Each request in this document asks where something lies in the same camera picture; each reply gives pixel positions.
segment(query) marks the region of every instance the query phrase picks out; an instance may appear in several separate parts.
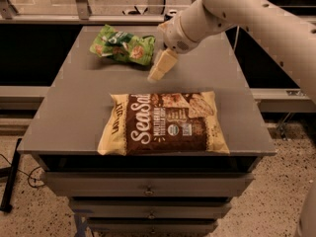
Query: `green snack bag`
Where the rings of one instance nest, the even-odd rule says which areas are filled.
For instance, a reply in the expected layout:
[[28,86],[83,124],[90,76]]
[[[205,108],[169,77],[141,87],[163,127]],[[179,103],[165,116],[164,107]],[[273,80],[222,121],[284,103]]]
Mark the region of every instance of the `green snack bag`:
[[154,43],[153,36],[140,38],[104,25],[91,44],[90,51],[99,57],[149,65],[154,52]]

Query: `cabinet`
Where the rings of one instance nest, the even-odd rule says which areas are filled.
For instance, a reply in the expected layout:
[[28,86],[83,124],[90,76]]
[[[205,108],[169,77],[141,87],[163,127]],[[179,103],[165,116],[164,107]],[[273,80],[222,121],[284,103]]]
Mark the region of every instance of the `cabinet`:
[[[32,154],[43,179],[88,225],[106,232],[208,233],[230,201],[254,180],[253,169],[275,149],[225,34],[180,55],[156,84],[148,68],[100,59],[89,46],[101,27],[84,27],[29,126],[19,152]],[[156,27],[119,30],[156,37]],[[97,152],[110,117],[110,93],[213,90],[229,155],[168,152],[101,156]]]

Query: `black cable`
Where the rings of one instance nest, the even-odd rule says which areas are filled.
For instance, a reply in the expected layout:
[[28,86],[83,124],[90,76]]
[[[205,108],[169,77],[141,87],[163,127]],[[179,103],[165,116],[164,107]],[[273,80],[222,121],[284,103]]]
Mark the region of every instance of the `black cable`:
[[[0,154],[0,155],[3,157],[3,159],[4,159],[7,163],[9,163],[10,165],[12,165],[12,163],[11,163],[3,154]],[[35,167],[34,169],[32,169],[32,171],[31,171],[29,174],[26,173],[26,172],[24,172],[24,171],[22,171],[22,170],[20,170],[20,169],[18,169],[18,171],[20,171],[21,173],[23,173],[24,175],[26,175],[26,176],[28,177],[28,184],[29,184],[30,187],[32,187],[32,188],[41,188],[41,187],[44,187],[45,184],[39,185],[39,186],[34,186],[34,185],[32,185],[31,182],[30,182],[30,179],[33,179],[33,181],[34,181],[35,183],[36,183],[37,181],[40,181],[40,182],[41,182],[40,179],[36,179],[36,178],[33,178],[33,177],[32,177],[32,173],[33,173],[35,170],[39,169],[39,168],[40,168],[40,166]]]

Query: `floor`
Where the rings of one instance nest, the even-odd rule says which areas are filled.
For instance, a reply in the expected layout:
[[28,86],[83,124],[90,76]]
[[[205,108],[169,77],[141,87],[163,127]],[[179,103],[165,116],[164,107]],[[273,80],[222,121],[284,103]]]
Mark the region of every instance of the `floor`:
[[[17,138],[23,135],[29,122],[29,119],[0,118],[0,151],[9,161],[12,160]],[[276,124],[266,120],[267,129],[276,145],[277,155],[264,158],[258,165],[254,171],[256,180],[240,197],[232,200],[232,209],[219,220],[216,230],[207,237],[293,235],[305,196],[316,177],[316,131],[315,125],[309,123],[310,120],[304,116],[291,121],[286,127],[288,141],[285,141],[280,138]],[[8,164],[0,157],[0,167],[5,166]],[[36,166],[37,163],[30,156],[22,156],[20,170],[30,173]],[[35,171],[34,176],[39,178],[40,170]],[[5,183],[0,183],[0,195],[4,187]],[[75,236],[73,212],[67,205],[67,199],[55,196],[48,188],[31,188],[27,176],[23,173],[18,173],[11,204],[11,213],[0,212],[1,236]],[[89,230],[86,231],[86,236],[147,237],[140,234],[96,232],[92,235]],[[156,236],[193,235],[184,233]]]

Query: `gray drawer cabinet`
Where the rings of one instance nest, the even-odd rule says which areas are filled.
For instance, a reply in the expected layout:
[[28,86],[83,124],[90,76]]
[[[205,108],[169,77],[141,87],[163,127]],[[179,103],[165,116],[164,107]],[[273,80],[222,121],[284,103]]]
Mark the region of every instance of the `gray drawer cabinet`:
[[46,184],[67,197],[238,197],[252,174],[53,173]]
[[214,202],[199,198],[192,200],[151,199],[117,200],[92,199],[70,201],[69,206],[83,217],[103,218],[222,218],[231,208],[229,202]]
[[156,233],[201,233],[207,234],[217,227],[214,220],[126,220],[126,219],[88,219],[89,227],[102,232]]

